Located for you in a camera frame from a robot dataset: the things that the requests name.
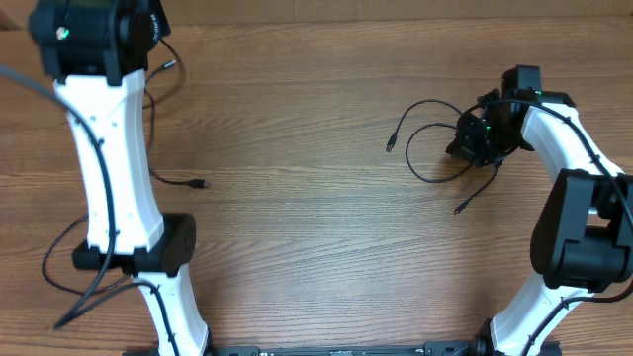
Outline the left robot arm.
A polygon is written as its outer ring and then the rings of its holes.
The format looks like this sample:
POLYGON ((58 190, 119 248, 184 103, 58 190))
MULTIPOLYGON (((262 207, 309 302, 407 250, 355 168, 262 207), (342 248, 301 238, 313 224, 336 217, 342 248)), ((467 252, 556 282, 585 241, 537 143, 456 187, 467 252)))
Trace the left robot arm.
POLYGON ((148 54, 170 33, 157 1, 41 1, 29 18, 71 126, 88 206, 78 269, 121 269, 146 301, 159 355, 208 355, 189 267, 196 224, 155 201, 143 133, 148 54))

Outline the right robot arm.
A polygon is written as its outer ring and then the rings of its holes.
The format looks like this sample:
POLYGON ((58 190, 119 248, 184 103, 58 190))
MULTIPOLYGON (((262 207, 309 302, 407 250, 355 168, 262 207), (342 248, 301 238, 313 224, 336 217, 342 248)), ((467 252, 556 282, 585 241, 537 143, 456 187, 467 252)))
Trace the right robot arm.
POLYGON ((632 281, 632 178, 602 154, 568 94, 543 90, 537 66, 506 71, 461 115, 446 151, 499 167, 518 149, 536 152, 554 182, 531 236, 533 272, 468 355, 558 355, 547 337, 574 308, 632 293, 604 295, 632 281))

